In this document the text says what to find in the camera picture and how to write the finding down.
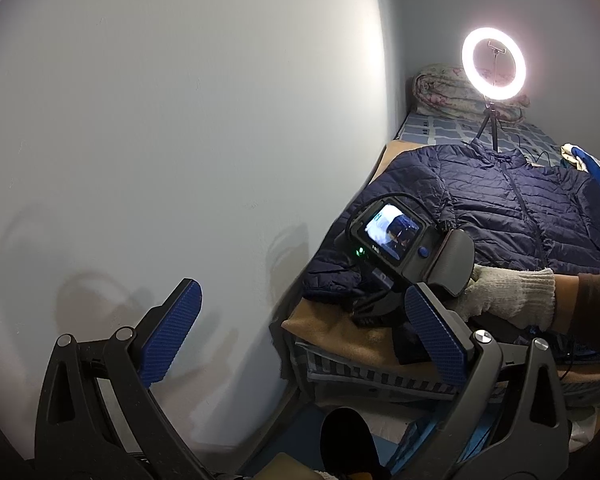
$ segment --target floral blanket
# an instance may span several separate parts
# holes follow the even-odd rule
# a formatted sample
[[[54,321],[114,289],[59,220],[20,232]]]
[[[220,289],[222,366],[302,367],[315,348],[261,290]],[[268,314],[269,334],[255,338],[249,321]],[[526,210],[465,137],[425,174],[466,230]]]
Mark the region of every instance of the floral blanket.
[[[486,80],[493,79],[493,72],[478,69]],[[511,76],[496,74],[496,85],[511,82]],[[482,122],[484,96],[478,92],[464,74],[464,69],[442,63],[427,65],[413,78],[413,95],[417,101],[416,113],[437,115],[451,119]],[[525,120],[525,108],[529,98],[525,94],[498,101],[496,110],[503,123],[519,124]]]

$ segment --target white knit glove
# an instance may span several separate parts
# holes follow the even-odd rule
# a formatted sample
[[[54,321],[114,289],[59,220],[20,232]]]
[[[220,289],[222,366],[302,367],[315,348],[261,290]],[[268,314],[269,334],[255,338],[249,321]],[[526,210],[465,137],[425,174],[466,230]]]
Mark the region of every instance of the white knit glove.
[[[554,319],[555,279],[551,269],[509,270],[474,266],[469,285],[445,302],[462,320],[490,312],[518,328],[547,330]]]

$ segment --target navy puffer jacket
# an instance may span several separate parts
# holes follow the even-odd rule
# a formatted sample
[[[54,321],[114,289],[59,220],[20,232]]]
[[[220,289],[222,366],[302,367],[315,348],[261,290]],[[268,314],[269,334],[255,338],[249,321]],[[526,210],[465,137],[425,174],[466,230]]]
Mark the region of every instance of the navy puffer jacket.
[[[474,240],[478,264],[559,274],[600,274],[600,184],[588,173],[535,168],[519,151],[472,143],[404,152],[333,223],[304,277],[304,296],[339,303],[378,290],[334,247],[359,204],[390,192],[418,197],[437,221]],[[428,216],[415,201],[400,198]]]

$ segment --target striped fabric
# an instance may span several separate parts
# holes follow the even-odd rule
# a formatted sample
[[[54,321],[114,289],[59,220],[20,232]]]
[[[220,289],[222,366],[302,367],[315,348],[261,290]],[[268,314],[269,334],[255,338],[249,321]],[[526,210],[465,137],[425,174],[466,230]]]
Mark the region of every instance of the striped fabric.
[[[417,398],[452,400],[458,389],[450,384],[410,378],[378,368],[365,367],[331,354],[296,338],[296,360],[306,365],[306,380],[312,383],[354,383],[366,386],[365,397],[386,398],[384,392],[403,394],[405,400]],[[497,383],[491,402],[500,402],[507,383]],[[600,381],[593,383],[563,383],[562,391],[568,406],[590,406],[600,402]]]

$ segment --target blue gripper pad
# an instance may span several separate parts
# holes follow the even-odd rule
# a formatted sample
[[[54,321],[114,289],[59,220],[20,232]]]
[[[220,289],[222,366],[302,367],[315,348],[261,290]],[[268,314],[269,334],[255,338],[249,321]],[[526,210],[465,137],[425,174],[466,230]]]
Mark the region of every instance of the blue gripper pad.
[[[202,288],[192,280],[142,347],[138,376],[145,388],[164,378],[201,307]]]
[[[404,309],[442,380],[452,386],[463,386],[466,382],[464,349],[416,286],[407,289]]]

